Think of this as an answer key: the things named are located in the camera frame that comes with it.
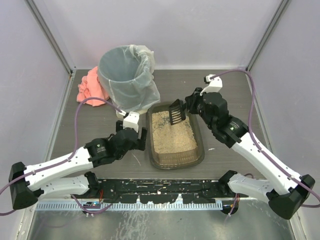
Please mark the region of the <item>black slotted litter scoop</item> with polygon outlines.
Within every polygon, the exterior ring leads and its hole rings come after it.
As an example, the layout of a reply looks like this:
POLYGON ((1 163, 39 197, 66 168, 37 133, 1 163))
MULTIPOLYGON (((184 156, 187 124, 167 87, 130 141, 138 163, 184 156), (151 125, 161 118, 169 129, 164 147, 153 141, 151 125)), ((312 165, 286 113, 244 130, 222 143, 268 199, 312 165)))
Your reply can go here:
POLYGON ((178 124, 186 119, 186 104, 180 100, 175 100, 169 107, 169 120, 171 125, 178 124))

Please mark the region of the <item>dark translucent litter box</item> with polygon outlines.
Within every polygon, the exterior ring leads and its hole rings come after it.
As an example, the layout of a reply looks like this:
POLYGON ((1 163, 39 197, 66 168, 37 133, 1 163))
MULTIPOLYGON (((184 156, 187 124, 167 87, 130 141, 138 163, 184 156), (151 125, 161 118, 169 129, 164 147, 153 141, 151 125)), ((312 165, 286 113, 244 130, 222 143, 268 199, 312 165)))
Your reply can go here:
POLYGON ((155 152, 152 130, 152 114, 162 111, 169 112, 169 105, 169 102, 156 103, 147 111, 147 147, 149 151, 150 161, 156 168, 163 170, 173 170, 195 166, 203 161, 205 157, 205 150, 198 120, 196 116, 191 115, 189 113, 186 114, 186 117, 189 117, 190 125, 193 130, 194 139, 197 143, 197 147, 193 150, 178 153, 160 154, 155 152))

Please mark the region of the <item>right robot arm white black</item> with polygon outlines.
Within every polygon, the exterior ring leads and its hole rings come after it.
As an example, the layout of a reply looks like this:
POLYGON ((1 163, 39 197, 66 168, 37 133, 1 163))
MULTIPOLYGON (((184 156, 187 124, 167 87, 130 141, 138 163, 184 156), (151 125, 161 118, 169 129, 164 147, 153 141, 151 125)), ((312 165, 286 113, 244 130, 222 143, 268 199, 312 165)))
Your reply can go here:
POLYGON ((220 93, 202 93, 197 87, 185 98, 185 109, 199 115, 220 143, 244 157, 265 177, 258 180, 229 170, 219 179, 223 190, 263 201, 279 217, 291 219, 309 197, 315 179, 309 174, 300 175, 265 148, 242 120, 230 115, 220 93))

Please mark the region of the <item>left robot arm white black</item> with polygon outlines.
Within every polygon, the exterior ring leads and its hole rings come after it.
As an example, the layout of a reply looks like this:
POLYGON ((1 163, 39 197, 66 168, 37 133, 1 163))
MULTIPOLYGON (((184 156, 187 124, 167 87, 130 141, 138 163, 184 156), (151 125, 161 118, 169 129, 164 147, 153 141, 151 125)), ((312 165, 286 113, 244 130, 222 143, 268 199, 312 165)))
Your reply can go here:
POLYGON ((147 133, 146 127, 129 127, 118 120, 114 134, 95 138, 70 155, 35 165, 14 163, 8 178, 12 208, 25 209, 34 205, 41 197, 54 192, 71 195, 97 193, 99 184, 92 173, 76 178, 69 178, 68 175, 112 164, 131 150, 144 151, 147 133))

